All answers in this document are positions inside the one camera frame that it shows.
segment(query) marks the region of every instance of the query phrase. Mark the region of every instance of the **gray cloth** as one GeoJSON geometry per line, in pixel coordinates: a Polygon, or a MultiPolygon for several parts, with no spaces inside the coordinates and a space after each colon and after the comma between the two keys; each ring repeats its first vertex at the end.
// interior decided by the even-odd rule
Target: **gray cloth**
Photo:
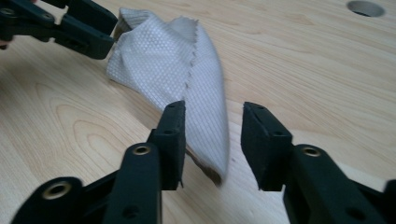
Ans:
{"type": "Polygon", "coordinates": [[[109,77],[161,111],[184,100],[192,153],[224,179],[230,143],[223,74],[204,28],[187,18],[164,22],[150,11],[126,8],[118,26],[123,34],[109,60],[109,77]]]}

